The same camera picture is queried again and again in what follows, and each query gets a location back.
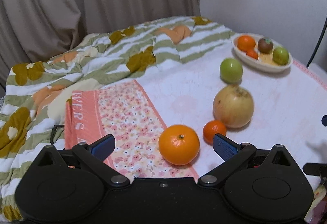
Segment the plate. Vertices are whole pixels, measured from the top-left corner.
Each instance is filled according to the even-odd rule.
[[[258,54],[260,53],[258,51],[258,41],[263,38],[264,36],[262,35],[257,35],[257,34],[250,34],[250,33],[243,33],[243,34],[236,34],[232,37],[232,42],[233,42],[233,49],[235,51],[235,54],[236,56],[242,60],[244,63],[246,63],[247,65],[255,68],[255,69],[258,69],[262,72],[266,72],[266,73],[281,73],[283,71],[285,71],[286,69],[290,68],[292,63],[293,63],[293,58],[292,58],[292,55],[289,53],[289,58],[288,58],[288,63],[286,65],[283,65],[283,66],[279,66],[279,65],[271,65],[271,64],[266,64],[266,63],[263,63],[261,61],[261,58],[259,57],[258,60],[254,59],[254,58],[251,58],[249,56],[246,55],[245,52],[239,50],[237,48],[237,40],[240,36],[244,36],[244,35],[248,35],[248,36],[251,36],[255,39],[255,42],[256,42],[256,45],[255,45],[255,51],[258,52]],[[272,40],[271,41],[273,42],[274,44],[274,48],[277,47],[277,46],[282,46],[281,44],[279,44],[278,42],[276,42],[275,40]]]

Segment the green fruit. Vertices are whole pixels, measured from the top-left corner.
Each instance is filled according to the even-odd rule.
[[[278,65],[286,65],[288,64],[288,51],[283,47],[277,47],[274,49],[272,53],[272,60]]]
[[[243,75],[241,63],[233,58],[226,58],[220,64],[220,77],[226,83],[237,83]]]

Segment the small orange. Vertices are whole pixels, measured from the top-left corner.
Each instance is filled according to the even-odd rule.
[[[244,36],[240,36],[238,39],[237,39],[237,47],[239,50],[241,51],[248,51],[250,49],[254,49],[255,48],[255,39],[251,36],[247,36],[247,35],[244,35]]]
[[[219,120],[212,120],[203,127],[203,139],[210,145],[214,141],[215,134],[226,136],[226,126]]]
[[[251,58],[254,58],[254,59],[259,59],[259,56],[258,56],[258,53],[254,50],[254,49],[250,49],[246,52],[246,55],[251,57]]]
[[[174,165],[186,165],[199,153],[200,141],[190,127],[176,124],[166,128],[159,137],[162,157]]]

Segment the cord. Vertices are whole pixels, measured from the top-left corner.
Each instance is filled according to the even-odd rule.
[[[319,37],[318,42],[317,42],[317,45],[316,45],[316,47],[315,47],[315,49],[314,49],[314,51],[313,51],[313,53],[312,53],[312,55],[311,55],[311,57],[310,57],[310,59],[309,59],[309,61],[308,61],[307,67],[309,67],[310,63],[312,63],[313,58],[315,57],[315,55],[316,55],[316,53],[317,53],[317,50],[318,50],[318,48],[319,48],[319,46],[320,46],[320,43],[321,43],[321,41],[322,41],[322,39],[323,39],[323,37],[324,37],[324,34],[325,34],[325,31],[326,31],[326,28],[327,28],[327,16],[326,16],[326,21],[325,21],[325,24],[324,24],[323,30],[322,30],[322,32],[321,32],[321,34],[320,34],[320,37]]]

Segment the pink flower pattern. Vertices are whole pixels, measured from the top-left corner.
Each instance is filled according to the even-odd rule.
[[[158,139],[164,124],[156,116],[135,81],[98,90],[100,120],[106,134],[116,139],[105,163],[133,180],[196,177],[189,166],[173,166],[160,155]]]

